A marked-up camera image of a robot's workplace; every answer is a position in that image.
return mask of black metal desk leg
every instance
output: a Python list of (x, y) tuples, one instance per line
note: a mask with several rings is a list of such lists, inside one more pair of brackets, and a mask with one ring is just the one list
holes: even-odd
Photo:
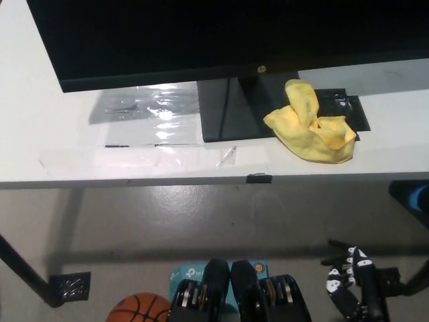
[(59, 307), (64, 302), (57, 290), (50, 286), (0, 235), (0, 258), (50, 307)]

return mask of black and white robotic hand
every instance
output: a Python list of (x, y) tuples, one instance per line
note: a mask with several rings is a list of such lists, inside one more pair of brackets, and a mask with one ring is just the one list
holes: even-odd
[[(373, 261), (358, 247), (334, 240), (329, 244), (344, 252), (322, 261), (322, 265), (332, 266), (326, 289), (341, 314), (352, 322), (389, 322), (385, 295)], [(361, 288), (361, 300), (349, 290), (353, 285)]]

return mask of desk leg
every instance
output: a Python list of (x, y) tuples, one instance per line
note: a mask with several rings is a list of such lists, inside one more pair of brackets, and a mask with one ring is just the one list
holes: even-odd
[(90, 272), (53, 275), (46, 282), (2, 235), (0, 259), (50, 307), (60, 307), (65, 302), (88, 300)]
[(0, 235), (0, 258), (50, 307), (59, 307), (63, 304), (61, 295), (56, 289), (40, 277), (2, 235)]

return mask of blue box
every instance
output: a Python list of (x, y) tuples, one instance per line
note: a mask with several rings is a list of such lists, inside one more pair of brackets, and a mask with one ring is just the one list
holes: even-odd
[[(263, 260), (250, 260), (250, 264), (255, 268), (258, 279), (268, 277), (267, 263)], [(185, 278), (190, 280), (202, 280), (202, 274), (206, 264), (187, 264), (175, 269), (170, 275), (170, 302), (173, 301), (176, 289), (179, 283)], [(226, 313), (238, 313), (237, 302), (235, 301), (233, 288), (229, 283), (229, 290), (226, 299)]]

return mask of robotic hand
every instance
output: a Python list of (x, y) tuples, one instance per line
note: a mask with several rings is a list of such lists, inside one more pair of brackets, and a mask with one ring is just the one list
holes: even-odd
[(211, 260), (202, 282), (183, 280), (176, 291), (168, 322), (219, 322), (225, 306), (229, 282), (242, 322), (311, 322), (306, 303), (290, 275), (258, 280), (246, 261), (229, 266)]
[(311, 322), (298, 283), (290, 275), (258, 280), (252, 265), (241, 260), (232, 265), (231, 284), (242, 322)]
[[(322, 261), (322, 265), (332, 266), (326, 289), (341, 314), (352, 322), (389, 322), (379, 272), (373, 261), (357, 247), (341, 241), (328, 242), (345, 251), (344, 255)], [(361, 288), (360, 301), (349, 290), (352, 285)]]

